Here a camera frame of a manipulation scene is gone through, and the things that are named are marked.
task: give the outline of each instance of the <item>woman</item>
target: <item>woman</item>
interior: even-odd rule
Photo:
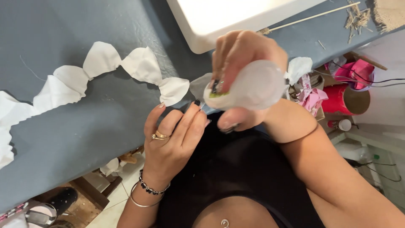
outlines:
[[[216,45],[213,78],[223,82],[217,91],[227,92],[255,60],[286,70],[284,50],[252,31],[229,32]],[[207,119],[195,101],[156,127],[164,110],[161,104],[146,119],[142,181],[118,228],[405,226],[405,216],[296,103],[281,99],[266,110],[233,108]],[[252,128],[261,123],[268,135]]]

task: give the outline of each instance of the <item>hand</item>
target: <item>hand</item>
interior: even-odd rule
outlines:
[[[223,82],[217,91],[228,92],[239,71],[256,60],[273,61],[285,72],[288,55],[273,39],[253,31],[238,30],[220,36],[212,56],[213,79]],[[229,109],[218,120],[218,127],[222,131],[252,128],[263,122],[268,110]]]
[[[146,119],[144,128],[146,159],[142,175],[145,183],[154,190],[161,191],[162,189],[156,188],[167,186],[184,168],[209,123],[205,112],[200,110],[200,102],[195,103],[191,104],[185,114],[179,110],[172,110],[160,122],[159,127],[156,127],[156,122],[166,109],[164,104],[156,106]],[[152,139],[151,136],[156,130],[170,138]]]

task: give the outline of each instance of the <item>bracelet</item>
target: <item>bracelet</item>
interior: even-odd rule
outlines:
[[[148,187],[148,186],[145,184],[145,182],[143,182],[143,180],[142,180],[142,172],[143,172],[143,169],[141,169],[141,170],[139,171],[139,182],[141,183],[141,187],[142,187],[143,189],[146,189],[146,192],[147,192],[147,193],[152,193],[153,195],[163,194],[163,193],[170,187],[170,182],[169,182],[169,185],[168,185],[163,191],[155,191],[155,190],[151,189],[150,187]]]
[[[135,205],[137,205],[137,206],[139,206],[139,207],[155,206],[156,204],[158,204],[158,203],[163,199],[164,193],[163,193],[163,196],[162,196],[162,197],[159,199],[159,201],[157,201],[156,203],[154,203],[154,204],[152,204],[152,205],[147,205],[147,206],[145,206],[145,205],[140,205],[139,203],[135,202],[134,198],[132,197],[132,192],[134,191],[134,188],[135,188],[137,185],[138,185],[138,182],[132,187],[132,189],[131,189],[131,196],[130,196],[132,202],[133,202]]]

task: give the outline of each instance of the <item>red container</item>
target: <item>red container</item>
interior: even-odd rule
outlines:
[[[370,92],[356,92],[347,84],[327,86],[324,92],[329,99],[322,102],[325,113],[355,116],[363,114],[370,106]]]

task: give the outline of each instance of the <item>black beaded bracelet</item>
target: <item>black beaded bracelet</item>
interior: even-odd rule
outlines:
[[[155,191],[155,190],[151,189],[150,187],[146,186],[145,182],[143,182],[143,180],[142,180],[142,172],[143,172],[143,169],[141,169],[139,171],[139,182],[141,183],[141,187],[143,189],[146,189],[147,193],[152,193],[153,195],[163,194],[170,187],[170,182],[169,182],[169,185],[163,191]]]

